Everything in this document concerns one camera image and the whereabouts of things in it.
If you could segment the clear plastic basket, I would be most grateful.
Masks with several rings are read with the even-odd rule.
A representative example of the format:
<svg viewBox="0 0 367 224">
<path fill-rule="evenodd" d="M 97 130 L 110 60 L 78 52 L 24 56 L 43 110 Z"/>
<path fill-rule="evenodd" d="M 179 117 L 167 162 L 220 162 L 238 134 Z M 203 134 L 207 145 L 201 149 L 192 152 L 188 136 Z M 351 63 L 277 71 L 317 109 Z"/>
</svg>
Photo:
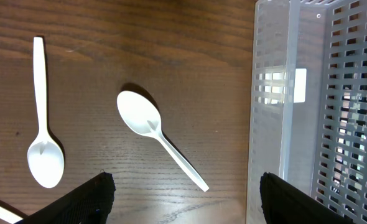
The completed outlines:
<svg viewBox="0 0 367 224">
<path fill-rule="evenodd" d="M 296 68 L 307 69 L 304 103 Z M 248 223 L 265 221 L 265 172 L 367 223 L 367 0 L 256 2 Z"/>
</svg>

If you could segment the white plastic spoon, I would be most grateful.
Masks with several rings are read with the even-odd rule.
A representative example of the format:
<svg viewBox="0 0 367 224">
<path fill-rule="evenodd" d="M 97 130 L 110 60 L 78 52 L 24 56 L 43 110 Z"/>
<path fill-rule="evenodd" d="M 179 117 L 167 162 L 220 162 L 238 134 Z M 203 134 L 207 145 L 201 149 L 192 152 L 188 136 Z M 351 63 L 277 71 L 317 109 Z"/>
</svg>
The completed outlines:
<svg viewBox="0 0 367 224">
<path fill-rule="evenodd" d="M 122 91 L 117 96 L 116 103 L 123 121 L 132 131 L 159 141 L 178 166 L 198 187 L 204 192 L 209 190 L 209 186 L 201 175 L 164 136 L 160 113 L 147 98 L 133 91 Z"/>
</svg>

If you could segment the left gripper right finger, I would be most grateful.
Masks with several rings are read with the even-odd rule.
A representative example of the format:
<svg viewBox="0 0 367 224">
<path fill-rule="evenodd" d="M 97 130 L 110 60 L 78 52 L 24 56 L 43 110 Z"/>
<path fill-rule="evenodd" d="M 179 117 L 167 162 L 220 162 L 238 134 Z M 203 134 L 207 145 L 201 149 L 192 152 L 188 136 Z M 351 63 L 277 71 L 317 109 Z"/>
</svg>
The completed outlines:
<svg viewBox="0 0 367 224">
<path fill-rule="evenodd" d="M 267 224 L 353 224 L 273 173 L 263 173 L 259 191 Z"/>
</svg>

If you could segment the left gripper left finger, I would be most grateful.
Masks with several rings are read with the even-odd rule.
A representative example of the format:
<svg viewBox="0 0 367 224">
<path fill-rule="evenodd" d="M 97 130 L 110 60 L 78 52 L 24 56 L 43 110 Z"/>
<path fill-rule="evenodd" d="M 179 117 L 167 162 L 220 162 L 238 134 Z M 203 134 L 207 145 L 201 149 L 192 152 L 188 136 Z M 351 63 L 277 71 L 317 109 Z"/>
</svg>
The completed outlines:
<svg viewBox="0 0 367 224">
<path fill-rule="evenodd" d="M 113 176 L 102 172 L 17 224 L 105 224 L 115 190 Z"/>
</svg>

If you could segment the small white spoon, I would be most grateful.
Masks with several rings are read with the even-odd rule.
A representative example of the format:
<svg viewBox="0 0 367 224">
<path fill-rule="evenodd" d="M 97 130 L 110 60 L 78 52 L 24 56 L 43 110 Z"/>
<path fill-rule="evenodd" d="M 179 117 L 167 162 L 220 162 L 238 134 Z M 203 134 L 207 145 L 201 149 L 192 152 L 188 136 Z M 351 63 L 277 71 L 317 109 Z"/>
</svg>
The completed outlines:
<svg viewBox="0 0 367 224">
<path fill-rule="evenodd" d="M 42 37 L 34 37 L 33 41 L 33 77 L 39 131 L 27 150 L 27 161 L 34 179 L 50 189 L 62 179 L 65 159 L 48 129 L 47 69 Z"/>
</svg>

